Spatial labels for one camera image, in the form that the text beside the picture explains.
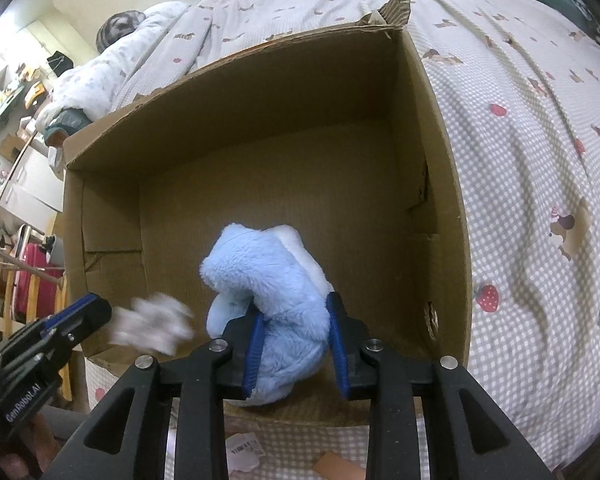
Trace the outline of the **person left hand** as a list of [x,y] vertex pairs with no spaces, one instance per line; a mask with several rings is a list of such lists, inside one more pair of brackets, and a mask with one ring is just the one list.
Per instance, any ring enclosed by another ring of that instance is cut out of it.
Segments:
[[29,479],[35,471],[45,472],[59,451],[52,428],[38,413],[21,428],[8,452],[0,456],[0,467],[7,479]]

